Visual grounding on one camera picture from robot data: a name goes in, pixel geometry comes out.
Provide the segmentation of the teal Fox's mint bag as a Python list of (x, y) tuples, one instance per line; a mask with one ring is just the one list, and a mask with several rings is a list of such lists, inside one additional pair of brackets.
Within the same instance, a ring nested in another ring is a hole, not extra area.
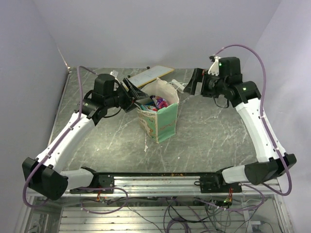
[(158, 109), (155, 106), (153, 106), (153, 105), (144, 105), (144, 104), (142, 104), (140, 106), (140, 109), (142, 111), (148, 111), (148, 112), (153, 112), (153, 113), (158, 111)]

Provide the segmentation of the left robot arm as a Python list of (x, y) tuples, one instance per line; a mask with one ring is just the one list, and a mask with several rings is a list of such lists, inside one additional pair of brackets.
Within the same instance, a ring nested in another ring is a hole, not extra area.
[(110, 74), (99, 74), (93, 89), (80, 101), (60, 134), (34, 159), (28, 157), (22, 163), (23, 194), (30, 188), (50, 200), (58, 200), (66, 190), (75, 188), (95, 192), (99, 188), (98, 172), (90, 168), (64, 172), (65, 163), (81, 140), (107, 117), (110, 108), (129, 112), (136, 107), (137, 100), (148, 97), (128, 78), (119, 82)]

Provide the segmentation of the purple red candy bag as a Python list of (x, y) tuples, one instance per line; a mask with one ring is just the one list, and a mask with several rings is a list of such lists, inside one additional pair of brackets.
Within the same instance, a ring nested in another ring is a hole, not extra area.
[(153, 100), (157, 109), (162, 109), (169, 106), (169, 103), (162, 97), (150, 96), (150, 98)]

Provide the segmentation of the aluminium rail frame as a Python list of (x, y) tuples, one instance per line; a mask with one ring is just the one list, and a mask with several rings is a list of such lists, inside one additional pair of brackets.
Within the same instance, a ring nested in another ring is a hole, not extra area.
[(67, 172), (57, 200), (28, 190), (19, 233), (292, 233), (277, 180), (212, 173)]

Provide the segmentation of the yellow framed whiteboard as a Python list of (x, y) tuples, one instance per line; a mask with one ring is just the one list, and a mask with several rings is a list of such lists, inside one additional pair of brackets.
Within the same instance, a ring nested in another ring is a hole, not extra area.
[(154, 66), (147, 70), (129, 78), (129, 81), (138, 88), (145, 86), (148, 83), (153, 82), (157, 78), (161, 78), (174, 71), (174, 68), (165, 66)]

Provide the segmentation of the decorated paper gift bag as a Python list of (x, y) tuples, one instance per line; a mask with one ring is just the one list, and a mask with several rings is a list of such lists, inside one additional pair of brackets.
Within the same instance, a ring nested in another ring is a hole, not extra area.
[(169, 103), (168, 107), (159, 109), (155, 113), (137, 108), (141, 127), (154, 142), (159, 144), (176, 133), (179, 96), (174, 87), (159, 78), (144, 86), (142, 91), (147, 93), (149, 98), (159, 96)]

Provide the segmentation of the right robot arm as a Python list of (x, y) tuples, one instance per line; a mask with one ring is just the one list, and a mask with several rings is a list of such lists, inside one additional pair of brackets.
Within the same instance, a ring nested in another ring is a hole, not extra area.
[(196, 68), (184, 88), (195, 93), (201, 83), (203, 97), (217, 99), (224, 96), (227, 106), (232, 106), (242, 118), (252, 139), (257, 161), (242, 166), (232, 166), (220, 171), (214, 180), (215, 188), (225, 192), (232, 183), (248, 182), (253, 185), (278, 178), (296, 163), (294, 154), (288, 154), (279, 143), (261, 107), (262, 96), (253, 81), (243, 81), (240, 60), (237, 57), (215, 57), (208, 70)]

